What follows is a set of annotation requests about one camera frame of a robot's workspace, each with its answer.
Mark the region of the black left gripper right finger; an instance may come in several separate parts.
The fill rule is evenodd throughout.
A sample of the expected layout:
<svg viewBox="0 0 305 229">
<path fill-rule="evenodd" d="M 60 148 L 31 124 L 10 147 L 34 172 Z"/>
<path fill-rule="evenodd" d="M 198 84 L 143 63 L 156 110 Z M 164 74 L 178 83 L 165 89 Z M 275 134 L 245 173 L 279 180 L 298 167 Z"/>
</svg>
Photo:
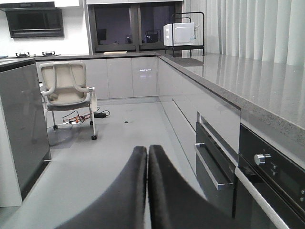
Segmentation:
<svg viewBox="0 0 305 229">
<path fill-rule="evenodd" d="M 148 198 L 153 229 L 239 229 L 180 175 L 160 145 L 149 147 Z"/>
</svg>

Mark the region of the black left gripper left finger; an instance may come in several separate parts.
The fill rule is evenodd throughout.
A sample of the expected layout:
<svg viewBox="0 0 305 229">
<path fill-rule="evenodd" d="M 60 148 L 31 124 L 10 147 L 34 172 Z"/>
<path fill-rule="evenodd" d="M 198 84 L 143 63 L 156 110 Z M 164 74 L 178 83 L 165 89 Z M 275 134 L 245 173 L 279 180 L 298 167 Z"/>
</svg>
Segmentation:
<svg viewBox="0 0 305 229">
<path fill-rule="evenodd" d="M 143 229 L 147 151 L 136 146 L 126 165 L 91 205 L 59 229 Z"/>
</svg>

